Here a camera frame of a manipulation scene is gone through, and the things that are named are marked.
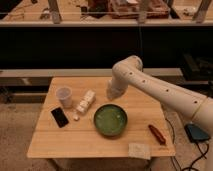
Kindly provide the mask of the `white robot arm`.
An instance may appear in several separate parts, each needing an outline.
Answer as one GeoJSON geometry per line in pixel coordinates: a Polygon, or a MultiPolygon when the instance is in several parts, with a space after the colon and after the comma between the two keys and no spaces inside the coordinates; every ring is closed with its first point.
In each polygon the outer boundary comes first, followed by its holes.
{"type": "Polygon", "coordinates": [[[142,68],[142,60],[135,55],[114,64],[107,98],[121,97],[131,85],[189,118],[211,137],[205,171],[213,171],[213,98],[149,76],[142,68]]]}

